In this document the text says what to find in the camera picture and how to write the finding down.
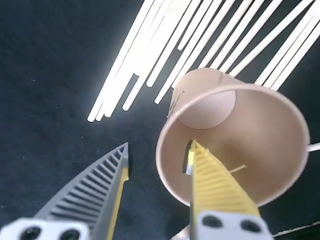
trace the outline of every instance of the wooden stick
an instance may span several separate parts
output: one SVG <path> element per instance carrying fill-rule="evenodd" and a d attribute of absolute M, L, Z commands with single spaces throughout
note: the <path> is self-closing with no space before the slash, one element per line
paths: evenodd
<path fill-rule="evenodd" d="M 270 18 L 270 16 L 274 13 L 277 7 L 283 0 L 273 0 L 269 6 L 264 10 L 258 20 L 254 23 L 248 33 L 244 36 L 241 42 L 236 46 L 231 55 L 224 62 L 222 67 L 219 68 L 222 72 L 227 72 L 231 65 L 235 62 L 235 60 L 239 57 L 242 51 L 247 47 L 247 45 L 251 42 L 257 32 L 263 27 L 266 21 Z"/>
<path fill-rule="evenodd" d="M 315 27 L 309 37 L 305 40 L 300 49 L 296 52 L 294 57 L 282 71 L 280 76 L 277 78 L 275 83 L 271 86 L 271 89 L 278 91 L 278 89 L 282 86 L 282 84 L 286 81 L 287 77 L 291 74 L 291 72 L 295 69 L 301 59 L 306 55 L 311 46 L 315 43 L 315 41 L 320 36 L 320 23 Z"/>
<path fill-rule="evenodd" d="M 229 73 L 237 76 L 259 53 L 262 52 L 311 2 L 302 0 L 244 59 Z"/>
<path fill-rule="evenodd" d="M 192 0 L 190 5 L 188 6 L 187 10 L 185 11 L 181 21 L 179 22 L 179 25 L 177 26 L 176 30 L 174 31 L 172 37 L 170 38 L 168 44 L 166 45 L 163 53 L 161 54 L 159 60 L 157 61 L 153 71 L 151 72 L 151 75 L 148 78 L 148 81 L 146 82 L 146 85 L 148 87 L 152 87 L 154 83 L 157 80 L 157 77 L 159 76 L 162 68 L 164 67 L 165 63 L 167 62 L 171 52 L 175 48 L 179 38 L 181 37 L 181 34 L 184 32 L 188 22 L 192 18 L 194 12 L 196 11 L 199 3 L 201 0 Z"/>
<path fill-rule="evenodd" d="M 191 37 L 188 45 L 185 47 L 184 51 L 182 52 L 182 55 L 180 56 L 178 62 L 174 66 L 173 70 L 171 71 L 169 77 L 167 78 L 166 82 L 162 86 L 162 89 L 160 90 L 158 96 L 155 99 L 155 103 L 158 104 L 160 100 L 163 98 L 163 96 L 166 94 L 172 83 L 175 81 L 177 75 L 179 74 L 181 68 L 184 66 L 186 60 L 188 59 L 189 55 L 191 54 L 192 50 L 196 46 L 199 38 L 201 37 L 202 33 L 206 30 L 212 15 L 215 14 L 217 11 L 220 3 L 222 0 L 214 0 L 212 4 L 210 5 L 208 11 L 205 13 L 203 19 L 201 20 L 199 26 L 195 30 L 195 33 Z"/>
<path fill-rule="evenodd" d="M 320 1 L 317 0 L 310 8 L 309 10 L 306 12 L 306 14 L 303 16 L 303 18 L 300 20 L 300 22 L 296 25 L 296 27 L 294 28 L 294 30 L 292 31 L 292 33 L 289 35 L 289 37 L 285 40 L 285 42 L 282 44 L 282 46 L 280 47 L 280 49 L 278 50 L 278 52 L 273 56 L 273 58 L 271 59 L 271 61 L 268 63 L 268 65 L 263 69 L 262 73 L 260 74 L 260 76 L 257 78 L 257 80 L 255 81 L 256 85 L 263 85 L 267 88 L 270 88 L 272 86 L 272 84 L 274 83 L 273 80 L 276 80 L 277 77 L 279 76 L 279 74 L 281 73 L 281 71 L 283 70 L 283 68 L 285 66 L 283 66 L 282 68 L 279 68 L 279 65 L 277 66 L 277 64 L 282 61 L 284 55 L 286 55 L 287 51 L 291 48 L 292 44 L 297 40 L 297 38 L 299 38 L 300 36 L 302 36 L 302 32 L 304 32 L 306 26 L 308 25 L 308 23 L 310 22 L 311 18 L 314 16 L 317 5 L 316 3 L 319 3 Z M 278 73 L 278 75 L 274 75 L 276 70 L 275 68 L 277 68 L 278 70 L 280 70 L 280 72 Z"/>
<path fill-rule="evenodd" d="M 281 72 L 285 69 L 285 67 L 288 65 L 290 60 L 293 58 L 293 56 L 296 54 L 296 52 L 299 50 L 299 48 L 302 46 L 302 44 L 305 42 L 307 37 L 310 35 L 312 30 L 315 28 L 315 26 L 318 24 L 320 20 L 320 14 L 315 15 L 312 17 L 312 19 L 309 21 L 309 23 L 305 26 L 304 30 L 301 32 L 301 34 L 298 36 L 298 38 L 295 40 L 295 42 L 292 44 L 290 49 L 286 52 L 286 54 L 283 56 L 279 64 L 275 67 L 271 75 L 266 80 L 265 86 L 266 88 L 270 88 Z"/>
<path fill-rule="evenodd" d="M 192 21 L 190 22 L 189 26 L 187 27 L 185 33 L 183 34 L 183 37 L 178 45 L 178 50 L 182 51 L 184 47 L 186 46 L 187 42 L 191 38 L 192 34 L 195 32 L 197 26 L 199 25 L 202 17 L 205 15 L 206 11 L 208 10 L 210 4 L 213 0 L 204 0 L 201 6 L 199 7 L 198 11 L 196 11 L 196 14 L 192 18 Z"/>
<path fill-rule="evenodd" d="M 245 11 L 248 9 L 249 5 L 251 4 L 253 0 L 243 0 L 242 3 L 240 4 L 240 6 L 238 7 L 238 9 L 235 11 L 235 13 L 233 14 L 232 18 L 229 20 L 229 22 L 227 23 L 227 25 L 225 26 L 225 28 L 223 29 L 223 31 L 220 33 L 220 35 L 218 36 L 218 38 L 215 40 L 215 42 L 213 43 L 212 47 L 210 48 L 210 50 L 208 51 L 208 53 L 205 55 L 205 57 L 203 58 L 202 62 L 199 65 L 199 68 L 205 68 L 207 66 L 207 64 L 210 62 L 210 60 L 214 57 L 214 55 L 216 54 L 216 52 L 219 50 L 219 48 L 221 47 L 221 45 L 225 42 L 225 40 L 227 39 L 227 37 L 229 36 L 229 34 L 231 33 L 231 31 L 234 29 L 234 27 L 236 26 L 237 22 L 240 20 L 240 18 L 242 17 L 242 15 L 245 13 Z M 198 51 L 193 58 L 192 54 L 189 57 L 188 61 L 191 60 L 193 61 L 193 63 L 196 61 L 196 59 L 199 57 L 201 51 Z"/>
<path fill-rule="evenodd" d="M 112 65 L 112 68 L 111 68 L 107 78 L 104 81 L 104 84 L 98 94 L 98 97 L 95 100 L 95 103 L 91 109 L 91 112 L 89 113 L 89 116 L 87 118 L 87 120 L 89 122 L 93 122 L 95 120 L 97 113 L 103 104 L 103 101 L 104 101 L 104 98 L 106 95 L 106 91 L 107 91 L 107 87 L 108 87 L 108 83 L 112 82 L 114 80 L 114 77 L 118 73 L 118 71 L 119 71 L 125 57 L 127 56 L 128 51 L 129 51 L 130 47 L 132 46 L 132 44 L 133 44 L 133 42 L 139 32 L 139 29 L 141 28 L 141 26 L 145 20 L 145 17 L 147 16 L 149 9 L 152 6 L 153 2 L 154 2 L 153 0 L 145 0 L 144 3 L 142 4 L 142 7 L 138 12 L 129 33 L 127 34 L 127 36 L 124 40 L 124 43 L 120 49 L 120 52 L 118 53 L 113 65 Z"/>

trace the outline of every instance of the black fabric surface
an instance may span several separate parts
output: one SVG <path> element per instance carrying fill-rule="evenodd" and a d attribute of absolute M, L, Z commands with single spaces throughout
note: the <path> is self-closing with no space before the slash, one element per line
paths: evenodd
<path fill-rule="evenodd" d="M 159 105 L 153 100 L 169 67 L 153 88 L 143 87 L 129 111 L 121 110 L 126 91 L 111 118 L 86 120 L 142 2 L 0 0 L 1 226 L 32 217 L 73 177 L 125 142 L 132 178 L 124 186 L 114 239 L 163 240 L 188 224 L 188 208 L 167 192 L 155 166 L 171 91 Z M 297 2 L 284 0 L 264 33 Z M 253 83 L 296 23 L 239 79 Z M 314 143 L 320 141 L 319 46 L 317 41 L 280 89 L 301 109 Z M 297 183 L 261 208 L 273 233 L 320 220 L 319 158 L 320 151 L 311 153 Z"/>

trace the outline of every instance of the yellow strip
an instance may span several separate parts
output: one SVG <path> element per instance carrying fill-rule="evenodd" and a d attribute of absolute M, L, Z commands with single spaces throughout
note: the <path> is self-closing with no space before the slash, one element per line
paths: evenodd
<path fill-rule="evenodd" d="M 112 217 L 111 217 L 109 231 L 108 231 L 108 235 L 106 237 L 106 240 L 112 240 L 112 237 L 114 235 L 117 216 L 118 216 L 118 210 L 119 210 L 120 201 L 121 201 L 122 190 L 124 189 L 124 183 L 127 180 L 129 180 L 129 168 L 125 167 L 122 170 L 122 175 L 121 175 L 121 179 L 120 179 L 120 183 L 119 183 L 118 192 L 116 194 L 116 198 L 114 201 Z"/>

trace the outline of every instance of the cup rim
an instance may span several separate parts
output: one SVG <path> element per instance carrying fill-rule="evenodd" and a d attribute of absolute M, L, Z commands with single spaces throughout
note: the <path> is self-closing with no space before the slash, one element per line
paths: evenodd
<path fill-rule="evenodd" d="M 280 197 L 282 194 L 284 194 L 300 177 L 302 172 L 305 169 L 305 166 L 308 161 L 308 156 L 309 152 L 307 150 L 307 146 L 310 144 L 310 134 L 309 134 L 309 129 L 307 122 L 301 113 L 301 111 L 298 109 L 298 107 L 290 101 L 286 96 L 282 95 L 278 91 L 274 91 L 272 89 L 269 89 L 267 87 L 259 86 L 259 85 L 254 85 L 251 83 L 246 83 L 246 84 L 229 84 L 229 85 L 222 85 L 222 86 L 217 86 L 214 89 L 208 90 L 202 94 L 200 94 L 198 97 L 195 97 L 192 99 L 190 102 L 188 102 L 186 105 L 181 107 L 180 109 L 174 111 L 171 113 L 170 117 L 168 117 L 167 121 L 165 122 L 164 126 L 161 129 L 157 144 L 156 144 L 156 150 L 155 150 L 155 165 L 156 165 L 156 170 L 158 172 L 158 175 L 160 177 L 160 180 L 162 184 L 165 186 L 165 188 L 169 191 L 169 193 L 177 199 L 179 202 L 183 203 L 186 206 L 190 206 L 190 202 L 185 201 L 182 199 L 173 189 L 170 187 L 164 172 L 163 168 L 161 165 L 161 148 L 163 146 L 163 142 L 165 140 L 165 137 L 167 135 L 168 130 L 170 127 L 173 125 L 173 123 L 179 118 L 179 116 L 186 110 L 188 109 L 191 105 L 195 104 L 197 101 L 201 100 L 202 98 L 205 98 L 209 95 L 213 94 L 218 94 L 222 92 L 227 92 L 227 91 L 238 91 L 238 90 L 249 90 L 249 91 L 257 91 L 257 92 L 262 92 L 264 94 L 267 94 L 271 97 L 279 99 L 283 104 L 285 104 L 289 109 L 292 110 L 293 114 L 297 117 L 298 121 L 301 123 L 301 127 L 303 130 L 303 139 L 302 141 L 305 143 L 305 153 L 303 155 L 303 158 L 300 162 L 300 165 L 298 169 L 296 170 L 294 176 L 291 178 L 291 180 L 286 184 L 283 185 L 277 192 L 275 192 L 273 195 L 270 195 L 268 198 L 265 200 L 258 202 L 257 206 L 261 207 L 263 205 L 266 205 L 278 197 Z"/>

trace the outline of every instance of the white stick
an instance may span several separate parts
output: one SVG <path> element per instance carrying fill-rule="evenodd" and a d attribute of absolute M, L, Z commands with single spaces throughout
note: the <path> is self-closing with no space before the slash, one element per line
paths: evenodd
<path fill-rule="evenodd" d="M 315 143 L 315 144 L 310 144 L 308 146 L 308 152 L 313 152 L 313 151 L 318 151 L 320 150 L 320 142 Z"/>
<path fill-rule="evenodd" d="M 118 73 L 112 78 L 112 80 L 109 81 L 109 84 L 106 86 L 106 91 L 103 96 L 103 103 L 102 103 L 101 108 L 99 109 L 99 111 L 95 117 L 95 119 L 97 121 L 100 121 L 102 119 L 102 117 L 104 116 L 104 113 L 105 113 L 106 104 L 109 104 L 109 101 L 112 101 L 112 99 L 113 99 L 113 96 L 115 94 L 114 88 L 118 87 L 118 82 L 116 80 L 118 75 L 122 76 L 123 78 L 126 78 L 127 81 L 130 81 L 130 79 L 134 73 L 134 66 L 136 63 L 133 60 L 134 59 L 133 56 L 138 56 L 139 51 L 143 47 L 142 46 L 143 38 L 144 38 L 146 32 L 148 31 L 148 29 L 150 28 L 154 18 L 156 17 L 162 2 L 163 2 L 163 0 L 155 0 L 153 2 L 152 6 L 149 9 L 148 14 L 144 18 L 143 24 L 142 24 L 140 30 L 138 31 L 129 52 L 125 56 L 125 59 L 121 65 L 120 69 L 118 70 Z"/>
<path fill-rule="evenodd" d="M 249 10 L 244 15 L 243 19 L 236 27 L 226 44 L 223 46 L 221 51 L 219 52 L 218 56 L 214 59 L 213 63 L 211 64 L 210 68 L 218 69 L 222 61 L 225 59 L 233 45 L 236 43 L 242 32 L 246 29 L 251 19 L 254 17 L 260 6 L 265 0 L 255 0 Z"/>
<path fill-rule="evenodd" d="M 145 45 L 139 54 L 140 57 L 136 60 L 140 65 L 140 68 L 134 72 L 136 75 L 149 75 L 190 1 L 191 0 L 173 0 L 155 35 L 151 41 Z"/>
<path fill-rule="evenodd" d="M 168 89 L 170 88 L 171 84 L 175 81 L 177 75 L 179 74 L 181 68 L 184 66 L 186 60 L 188 59 L 189 55 L 191 54 L 192 50 L 196 46 L 199 38 L 201 37 L 202 33 L 206 30 L 206 27 L 208 26 L 212 16 L 217 11 L 220 3 L 222 0 L 214 0 L 208 11 L 205 13 L 203 19 L 201 20 L 199 26 L 196 28 L 195 33 L 191 37 L 188 45 L 185 47 L 184 51 L 182 52 L 182 55 L 180 56 L 178 62 L 174 66 L 173 70 L 171 71 L 169 77 L 167 78 L 166 82 L 162 86 L 162 89 L 160 90 L 158 96 L 156 97 L 156 100 L 154 101 L 156 104 L 160 102 L 160 100 L 163 98 L 163 96 L 166 94 Z"/>
<path fill-rule="evenodd" d="M 175 4 L 172 5 L 172 12 L 175 12 L 175 10 L 178 8 L 180 11 L 181 11 L 181 14 L 176 14 L 176 18 L 177 18 L 177 22 L 176 24 L 178 24 L 178 21 L 179 19 L 181 18 L 184 10 L 186 9 L 186 4 L 188 4 L 188 1 L 185 1 L 185 0 L 175 0 L 174 1 Z M 105 104 L 105 113 L 104 115 L 109 118 L 111 117 L 112 113 L 114 112 L 116 106 L 117 106 L 117 103 L 119 102 L 123 92 L 125 91 L 128 83 L 129 83 L 129 79 L 126 79 L 126 77 L 122 77 L 122 76 L 119 76 L 118 78 L 118 85 L 117 85 L 117 88 L 115 88 L 114 90 L 114 96 L 113 98 L 110 100 L 110 102 L 108 102 L 108 104 Z"/>
<path fill-rule="evenodd" d="M 301 32 L 301 34 L 295 40 L 295 42 L 292 44 L 290 49 L 283 56 L 283 58 L 281 59 L 279 64 L 275 67 L 275 69 L 273 70 L 271 75 L 268 77 L 268 79 L 266 80 L 266 82 L 263 86 L 265 86 L 266 88 L 270 88 L 275 83 L 275 81 L 277 80 L 277 78 L 279 77 L 281 72 L 285 69 L 285 67 L 288 65 L 290 60 L 293 58 L 293 56 L 296 54 L 296 52 L 299 50 L 299 48 L 305 42 L 305 40 L 310 35 L 312 30 L 315 28 L 315 26 L 317 25 L 319 20 L 320 20 L 320 14 L 313 16 L 313 18 L 306 25 L 304 30 Z"/>
<path fill-rule="evenodd" d="M 167 15 L 164 18 L 164 24 L 162 25 L 162 27 L 160 27 L 159 31 L 157 31 L 157 33 L 154 35 L 154 41 L 150 44 L 149 47 L 147 47 L 147 50 L 149 52 L 151 52 L 152 50 L 157 50 L 157 52 L 154 52 L 152 58 L 148 59 L 147 68 L 145 68 L 144 72 L 141 73 L 140 77 L 135 82 L 129 96 L 125 100 L 124 105 L 122 107 L 122 109 L 125 111 L 129 110 L 130 106 L 132 105 L 133 101 L 138 95 L 138 92 L 140 91 L 141 87 L 145 83 L 152 66 L 155 64 L 156 60 L 158 59 L 161 51 L 163 50 L 166 43 L 168 42 L 172 32 L 175 30 L 176 26 L 178 25 L 179 20 L 181 19 L 184 11 L 186 10 L 191 0 L 174 0 L 174 1 L 178 3 L 178 11 L 172 12 L 172 15 L 174 17 L 172 17 L 171 15 Z"/>
<path fill-rule="evenodd" d="M 101 105 L 104 101 L 104 97 L 105 97 L 105 94 L 106 94 L 106 90 L 107 90 L 107 83 L 108 82 L 111 82 L 113 80 L 113 78 L 116 76 L 116 74 L 118 73 L 131 45 L 133 44 L 134 42 L 134 39 L 136 37 L 136 35 L 138 34 L 138 31 L 141 27 L 141 25 L 143 24 L 144 22 L 144 19 L 146 17 L 146 15 L 148 14 L 148 11 L 151 7 L 151 5 L 153 4 L 153 0 L 145 0 L 144 3 L 142 4 L 142 7 L 141 9 L 139 10 L 133 24 L 132 24 L 132 27 L 129 31 L 129 33 L 127 34 L 125 40 L 124 40 L 124 43 L 120 49 L 120 52 L 118 53 L 113 65 L 112 65 L 112 68 L 107 76 L 107 78 L 105 79 L 105 82 L 98 94 L 98 97 L 97 99 L 95 100 L 95 103 L 91 109 L 91 112 L 87 118 L 87 120 L 89 122 L 93 122 L 97 116 L 97 113 L 99 111 L 99 109 L 101 108 Z"/>
<path fill-rule="evenodd" d="M 254 38 L 257 32 L 262 28 L 262 26 L 266 23 L 266 21 L 270 18 L 270 16 L 274 13 L 274 11 L 277 9 L 277 7 L 282 1 L 283 0 L 273 0 L 269 4 L 269 6 L 264 10 L 259 19 L 254 23 L 252 28 L 241 40 L 241 42 L 236 46 L 236 48 L 228 57 L 228 59 L 224 62 L 222 67 L 220 67 L 220 71 L 226 72 L 231 67 L 234 61 L 239 57 L 242 51 L 247 47 L 247 45 L 251 42 L 251 40 Z"/>
<path fill-rule="evenodd" d="M 170 8 L 172 1 L 173 0 L 164 0 L 163 1 L 155 18 L 152 21 L 150 28 L 148 29 L 146 34 L 143 36 L 142 43 L 141 43 L 142 46 L 148 46 L 148 44 L 152 41 L 156 31 L 158 31 L 158 29 L 160 27 L 160 24 L 162 24 L 162 21 L 163 21 L 165 15 L 167 14 L 167 11 Z M 145 47 L 142 47 L 141 51 L 139 52 L 139 57 L 136 59 L 136 67 L 134 69 L 134 73 L 137 76 L 140 76 L 141 68 L 144 67 L 144 63 L 146 63 L 145 57 L 148 54 L 149 54 L 149 52 L 145 51 Z"/>
<path fill-rule="evenodd" d="M 237 76 L 259 53 L 262 52 L 311 2 L 302 0 L 257 46 L 254 47 L 241 62 L 229 73 Z"/>
<path fill-rule="evenodd" d="M 199 25 L 202 17 L 205 15 L 212 1 L 213 0 L 204 0 L 201 6 L 199 7 L 198 11 L 196 11 L 196 14 L 192 18 L 192 21 L 190 22 L 189 26 L 183 34 L 183 37 L 178 45 L 178 50 L 182 51 L 182 49 L 184 49 L 185 45 L 191 38 L 192 34 L 195 32 L 196 27 Z"/>
<path fill-rule="evenodd" d="M 216 41 L 213 43 L 212 47 L 208 51 L 208 53 L 203 58 L 202 62 L 199 65 L 199 68 L 205 68 L 207 64 L 210 62 L 210 60 L 214 57 L 218 49 L 221 47 L 221 45 L 225 42 L 231 31 L 236 26 L 237 22 L 240 20 L 242 15 L 245 13 L 249 5 L 251 4 L 253 0 L 243 0 L 238 9 L 233 14 L 232 18 L 229 20 L 223 31 L 220 33 L 219 37 L 216 39 Z"/>
<path fill-rule="evenodd" d="M 167 62 L 171 52 L 175 48 L 179 38 L 181 37 L 181 34 L 184 32 L 188 22 L 192 18 L 194 12 L 196 11 L 199 3 L 201 0 L 192 0 L 190 5 L 188 6 L 186 12 L 184 13 L 178 27 L 175 29 L 172 37 L 170 38 L 167 46 L 165 47 L 163 53 L 161 54 L 158 62 L 156 63 L 153 71 L 151 72 L 150 77 L 148 78 L 148 81 L 146 82 L 146 85 L 148 87 L 152 87 L 154 83 L 157 80 L 157 77 L 159 76 L 162 68 L 164 67 L 165 63 Z"/>
<path fill-rule="evenodd" d="M 275 83 L 272 85 L 271 89 L 278 91 L 278 89 L 282 86 L 282 84 L 286 81 L 287 77 L 291 74 L 291 72 L 295 69 L 301 59 L 306 55 L 311 46 L 315 43 L 317 38 L 320 36 L 320 23 L 315 27 L 309 37 L 305 40 L 300 49 L 296 52 L 294 57 L 282 71 L 280 76 L 277 78 Z"/>
<path fill-rule="evenodd" d="M 277 77 L 279 76 L 279 74 L 281 73 L 281 71 L 284 69 L 285 66 L 282 66 L 282 68 L 279 68 L 281 66 L 277 64 L 281 61 L 283 64 L 283 57 L 284 55 L 286 55 L 287 51 L 289 50 L 289 48 L 292 46 L 292 44 L 296 41 L 297 38 L 299 38 L 302 35 L 302 32 L 305 30 L 305 27 L 307 26 L 307 24 L 309 23 L 310 19 L 314 16 L 315 14 L 315 9 L 317 8 L 317 6 L 315 4 L 313 4 L 309 10 L 306 12 L 306 14 L 303 16 L 303 18 L 300 20 L 300 22 L 296 25 L 296 27 L 294 28 L 294 30 L 292 31 L 292 33 L 289 35 L 289 37 L 285 40 L 285 42 L 282 44 L 282 46 L 280 47 L 280 49 L 278 50 L 278 52 L 273 56 L 273 58 L 271 59 L 271 61 L 268 63 L 268 65 L 264 68 L 264 70 L 262 71 L 262 73 L 260 74 L 260 76 L 257 78 L 257 80 L 255 81 L 256 85 L 263 85 L 267 88 L 270 88 L 272 86 L 272 84 L 274 83 L 273 80 L 276 80 Z"/>
<path fill-rule="evenodd" d="M 207 42 L 211 38 L 211 36 L 216 31 L 217 27 L 221 23 L 222 19 L 226 16 L 227 12 L 230 10 L 231 6 L 234 4 L 235 0 L 226 0 L 221 7 L 220 11 L 217 13 L 217 15 L 212 20 L 210 26 L 207 28 L 205 33 L 203 34 L 202 38 L 190 54 L 190 56 L 185 61 L 183 67 L 181 68 L 179 74 L 175 77 L 175 81 L 172 84 L 172 87 L 174 88 L 178 81 L 185 75 L 188 70 L 191 68 L 192 64 L 197 60 L 198 56 L 200 55 L 203 48 L 206 46 Z"/>

